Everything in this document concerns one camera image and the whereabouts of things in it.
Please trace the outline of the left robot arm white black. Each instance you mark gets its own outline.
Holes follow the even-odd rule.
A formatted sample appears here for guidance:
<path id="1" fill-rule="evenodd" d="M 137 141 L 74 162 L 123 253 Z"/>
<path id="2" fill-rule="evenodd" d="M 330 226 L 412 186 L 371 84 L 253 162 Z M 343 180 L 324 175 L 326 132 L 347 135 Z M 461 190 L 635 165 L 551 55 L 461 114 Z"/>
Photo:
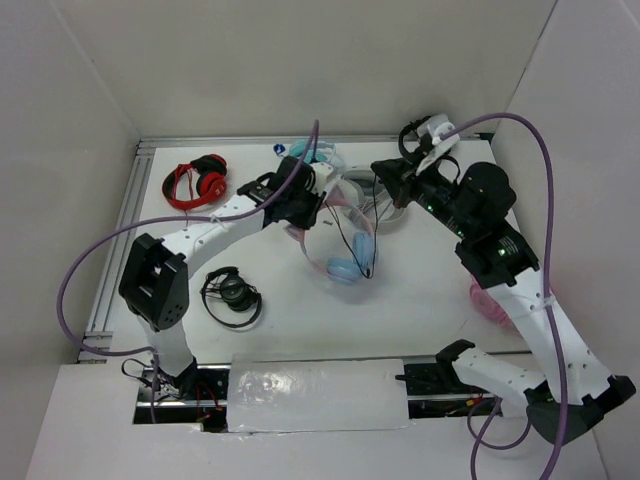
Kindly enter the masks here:
<path id="1" fill-rule="evenodd" d="M 142 326 L 157 359 L 163 389 L 176 399 L 197 387 L 197 360 L 190 350 L 182 319 L 190 304 L 191 277 L 214 256 L 272 223 L 286 221 L 310 229 L 334 169 L 324 163 L 283 159 L 241 186 L 202 222 L 155 238 L 138 236 L 131 247 L 119 294 Z"/>

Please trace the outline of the blue pink cat-ear headphones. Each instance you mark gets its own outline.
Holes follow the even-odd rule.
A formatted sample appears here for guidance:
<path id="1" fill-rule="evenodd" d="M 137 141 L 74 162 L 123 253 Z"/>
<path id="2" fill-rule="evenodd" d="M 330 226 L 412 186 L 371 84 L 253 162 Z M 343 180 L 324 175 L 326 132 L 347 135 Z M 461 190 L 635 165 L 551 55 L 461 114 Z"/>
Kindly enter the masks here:
<path id="1" fill-rule="evenodd" d="M 324 260 L 314 259 L 306 246 L 306 232 L 299 227 L 287 225 L 284 230 L 295 240 L 306 260 L 328 279 L 341 285 L 354 285 L 361 279 L 370 279 L 377 262 L 377 230 L 379 215 L 377 193 L 367 199 L 364 191 L 353 178 L 343 174 L 331 188 L 321 206 L 333 219 L 348 257 L 329 256 Z"/>

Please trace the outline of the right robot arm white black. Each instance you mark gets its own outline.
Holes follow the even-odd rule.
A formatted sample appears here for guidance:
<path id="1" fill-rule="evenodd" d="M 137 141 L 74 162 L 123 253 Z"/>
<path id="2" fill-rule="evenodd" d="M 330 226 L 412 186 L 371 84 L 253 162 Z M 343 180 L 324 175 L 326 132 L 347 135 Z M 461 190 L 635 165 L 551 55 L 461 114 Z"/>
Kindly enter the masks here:
<path id="1" fill-rule="evenodd" d="M 548 442 L 556 438 L 563 402 L 570 442 L 635 395 L 631 379 L 611 373 L 544 293 L 536 255 L 506 219 L 516 194 L 500 167 L 474 163 L 454 181 L 436 164 L 415 174 L 404 159 L 375 161 L 371 169 L 396 205 L 416 202 L 458 237 L 462 265 L 505 311 L 540 367 L 528 371 L 459 340 L 436 356 L 441 388 L 457 392 L 467 384 L 493 393 L 523 411 Z"/>

